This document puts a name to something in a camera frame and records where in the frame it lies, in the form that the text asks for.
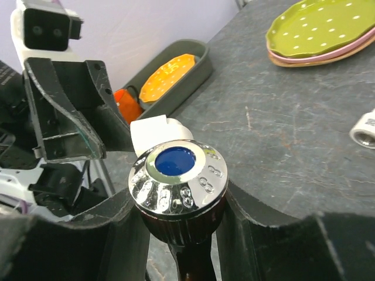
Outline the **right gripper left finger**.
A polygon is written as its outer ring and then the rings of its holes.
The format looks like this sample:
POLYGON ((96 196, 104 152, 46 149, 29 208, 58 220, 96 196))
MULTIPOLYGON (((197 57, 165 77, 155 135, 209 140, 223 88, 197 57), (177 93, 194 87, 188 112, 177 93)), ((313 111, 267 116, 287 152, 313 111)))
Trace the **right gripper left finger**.
POLYGON ((69 222, 1 217, 1 280, 145 280, 149 231, 123 189, 69 222))

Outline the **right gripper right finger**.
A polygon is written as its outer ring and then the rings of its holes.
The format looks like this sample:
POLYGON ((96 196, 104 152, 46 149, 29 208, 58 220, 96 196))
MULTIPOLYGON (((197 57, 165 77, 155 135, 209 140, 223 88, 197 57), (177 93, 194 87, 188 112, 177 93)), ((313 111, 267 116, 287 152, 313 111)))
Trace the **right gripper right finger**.
POLYGON ((229 183, 216 236, 223 280, 374 279, 374 218, 367 215, 298 219, 229 183))

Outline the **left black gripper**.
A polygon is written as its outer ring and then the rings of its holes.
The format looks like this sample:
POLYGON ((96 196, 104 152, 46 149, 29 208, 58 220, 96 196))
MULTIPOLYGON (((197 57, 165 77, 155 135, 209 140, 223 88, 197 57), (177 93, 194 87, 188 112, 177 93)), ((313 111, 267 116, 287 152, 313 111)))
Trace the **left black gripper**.
POLYGON ((101 159, 105 150, 133 152, 128 123, 121 116, 105 63, 25 61, 29 105, 19 73, 1 74, 1 163, 101 159))

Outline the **white elbow pipe fitting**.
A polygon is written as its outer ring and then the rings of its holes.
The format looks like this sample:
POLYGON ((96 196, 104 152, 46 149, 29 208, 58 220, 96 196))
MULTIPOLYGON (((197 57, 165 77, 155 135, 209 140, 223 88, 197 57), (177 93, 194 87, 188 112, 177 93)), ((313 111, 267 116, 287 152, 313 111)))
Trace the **white elbow pipe fitting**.
POLYGON ((131 122, 132 145, 137 157, 164 142, 194 139, 191 131, 177 119, 159 115, 131 122))

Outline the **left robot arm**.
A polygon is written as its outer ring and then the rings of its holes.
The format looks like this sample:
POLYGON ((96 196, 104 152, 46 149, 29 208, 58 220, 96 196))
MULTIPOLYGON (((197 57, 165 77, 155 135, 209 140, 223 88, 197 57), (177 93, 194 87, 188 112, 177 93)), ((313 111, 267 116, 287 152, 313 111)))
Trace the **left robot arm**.
POLYGON ((69 221, 122 189, 103 160, 46 163, 36 145, 23 76, 1 62, 1 214, 69 221))

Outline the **second white elbow fitting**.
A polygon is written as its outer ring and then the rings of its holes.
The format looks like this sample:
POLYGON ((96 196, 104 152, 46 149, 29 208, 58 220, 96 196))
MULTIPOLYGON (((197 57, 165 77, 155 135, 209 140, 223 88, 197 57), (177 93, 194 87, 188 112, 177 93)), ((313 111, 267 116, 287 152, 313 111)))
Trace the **second white elbow fitting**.
POLYGON ((358 145, 374 150, 374 109, 359 118, 349 135, 358 145))

